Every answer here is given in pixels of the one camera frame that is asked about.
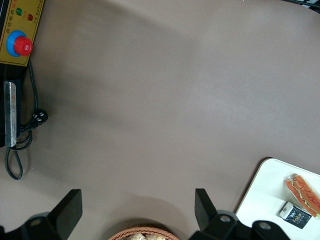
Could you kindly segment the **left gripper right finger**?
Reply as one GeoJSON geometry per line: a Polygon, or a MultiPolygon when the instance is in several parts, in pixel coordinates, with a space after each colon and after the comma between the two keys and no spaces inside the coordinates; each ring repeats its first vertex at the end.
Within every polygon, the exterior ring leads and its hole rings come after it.
{"type": "Polygon", "coordinates": [[[234,240],[237,228],[237,218],[227,210],[217,210],[206,190],[195,190],[194,214],[199,230],[192,240],[234,240]]]}

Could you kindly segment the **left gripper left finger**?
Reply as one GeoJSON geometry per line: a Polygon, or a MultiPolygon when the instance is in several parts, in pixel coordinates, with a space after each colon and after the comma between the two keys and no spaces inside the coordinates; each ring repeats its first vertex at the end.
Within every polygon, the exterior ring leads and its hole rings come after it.
{"type": "Polygon", "coordinates": [[[28,219],[21,229],[24,240],[67,240],[82,217],[82,191],[72,189],[47,213],[28,219]]]}

